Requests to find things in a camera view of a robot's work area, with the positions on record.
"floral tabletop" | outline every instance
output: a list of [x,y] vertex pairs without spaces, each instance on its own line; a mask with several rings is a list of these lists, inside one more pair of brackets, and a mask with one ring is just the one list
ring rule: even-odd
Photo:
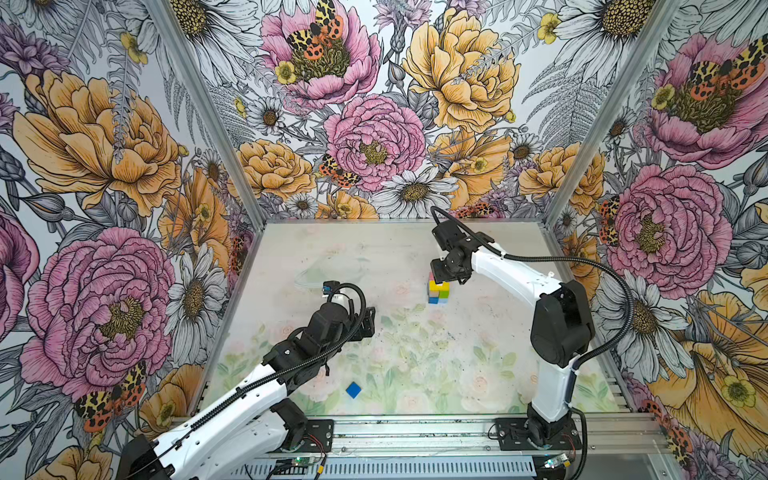
[[[535,394],[538,356],[532,311],[492,280],[451,285],[445,305],[427,304],[430,223],[270,224],[200,407],[233,388],[272,345],[305,326],[324,280],[357,283],[375,306],[376,334],[350,343],[291,395],[307,415],[524,412]],[[546,254],[536,223],[484,223],[508,250]],[[539,264],[556,271],[554,264]],[[269,299],[282,299],[280,303]],[[353,399],[345,390],[362,387]],[[582,368],[574,401],[618,410],[596,362]]]

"orange flower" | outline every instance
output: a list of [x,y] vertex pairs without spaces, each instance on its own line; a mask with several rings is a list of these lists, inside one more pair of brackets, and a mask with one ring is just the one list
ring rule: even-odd
[[[572,257],[587,258],[596,262],[600,261],[598,255],[597,237],[589,237],[586,233],[578,236],[576,232],[563,241],[563,253]],[[571,272],[574,278],[587,290],[587,298],[592,300],[600,284],[600,270],[586,263],[571,262]]]
[[157,229],[163,247],[175,253],[186,249],[198,253],[206,243],[226,273],[231,248],[229,224],[224,219],[227,209],[214,188],[214,181],[205,176],[203,169],[195,168],[191,184],[184,184],[184,194],[176,191],[168,197]]
[[768,445],[768,324],[736,295],[700,291],[689,304],[697,341],[680,344],[694,368],[648,384],[681,424],[754,456]]
[[112,454],[98,447],[93,447],[87,455],[80,447],[67,447],[27,480],[110,480],[111,463]]
[[188,417],[194,409],[197,387],[203,381],[203,367],[182,365],[165,376],[157,391],[139,409],[147,424],[141,427],[148,439],[170,430],[174,417]]
[[[557,191],[576,160],[580,146],[581,142],[576,142],[567,148],[555,147],[533,157],[536,168],[528,168],[520,174],[520,193],[543,197],[549,192]],[[589,214],[597,199],[603,195],[603,169],[605,155],[598,153],[592,158],[587,172],[576,186],[570,202],[581,215]]]
[[468,74],[483,55],[498,55],[498,33],[482,30],[480,20],[466,10],[456,13],[449,8],[443,22],[441,32],[428,22],[413,32],[402,67],[419,83],[411,90],[435,92],[439,110],[435,124],[481,133],[496,123],[494,117],[509,112],[520,64],[510,52],[483,71]]
[[88,86],[75,75],[61,77],[47,70],[43,79],[30,74],[27,89],[48,116],[15,115],[13,138],[29,158],[29,167],[42,178],[46,192],[85,192],[83,208],[101,201],[107,189],[133,199],[142,217],[162,204],[163,196],[181,185],[179,148],[152,103],[131,92],[130,122],[123,157],[114,158],[113,97],[103,78]]
[[452,163],[444,178],[456,177],[458,190],[451,192],[451,210],[473,205],[491,191],[491,182],[499,184],[504,179],[504,162],[507,160],[510,137],[494,139],[475,135],[463,129],[439,135],[429,152]]
[[[285,144],[257,140],[240,145],[235,153],[256,198],[267,192],[288,200],[291,195],[308,192],[315,187],[312,164],[293,153]],[[240,198],[232,177],[227,181],[227,189],[234,197]]]
[[340,191],[335,197],[328,195],[328,204],[320,204],[315,218],[343,218],[345,220],[378,220],[376,209],[365,198],[354,197]]

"blue cube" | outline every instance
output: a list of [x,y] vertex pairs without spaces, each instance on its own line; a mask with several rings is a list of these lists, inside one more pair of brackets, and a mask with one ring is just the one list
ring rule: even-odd
[[350,383],[348,387],[346,387],[346,392],[349,393],[349,396],[352,398],[355,398],[358,396],[362,389],[360,386],[354,382]]

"floral wallpaper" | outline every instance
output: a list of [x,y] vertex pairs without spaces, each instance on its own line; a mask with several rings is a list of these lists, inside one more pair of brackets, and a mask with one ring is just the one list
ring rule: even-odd
[[543,218],[654,0],[171,5],[267,217]]
[[131,0],[0,2],[3,478],[107,480],[194,410],[254,234],[158,39]]
[[[682,3],[605,132],[595,204],[554,226],[627,280],[636,316],[614,359],[696,480],[768,478],[767,18],[765,2]],[[572,270],[611,337],[618,285]]]

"black mounting plate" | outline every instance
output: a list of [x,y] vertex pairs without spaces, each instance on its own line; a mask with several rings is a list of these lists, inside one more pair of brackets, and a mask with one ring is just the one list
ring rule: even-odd
[[[304,432],[304,435],[312,435],[316,439],[320,440],[323,443],[323,448],[325,449],[326,453],[331,451],[331,447],[333,446],[333,420],[307,420],[306,422],[306,431]],[[320,446],[317,445],[315,442],[312,442],[307,439],[303,439],[299,446],[296,448],[296,450],[292,450],[291,452],[286,452],[282,449],[275,450],[274,453],[320,453]]]
[[525,426],[527,421],[528,419],[525,417],[494,420],[496,439],[498,440],[498,447],[502,452],[531,449],[542,451],[576,450],[578,452],[581,449],[581,436],[576,430],[576,423],[573,419],[568,419],[565,427],[548,448],[537,447],[528,441],[528,428]]

